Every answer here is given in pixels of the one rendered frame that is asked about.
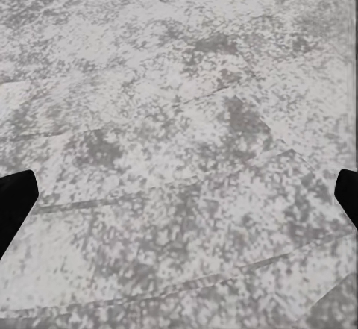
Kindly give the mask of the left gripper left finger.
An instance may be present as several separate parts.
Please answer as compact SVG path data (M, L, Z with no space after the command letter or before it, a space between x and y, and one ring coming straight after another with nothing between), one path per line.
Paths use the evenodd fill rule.
M39 197L32 169L0 178L0 259Z

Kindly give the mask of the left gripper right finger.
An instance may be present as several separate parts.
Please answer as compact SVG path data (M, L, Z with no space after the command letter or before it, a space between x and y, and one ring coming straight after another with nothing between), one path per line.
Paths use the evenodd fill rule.
M358 229L358 172L341 169L334 195Z

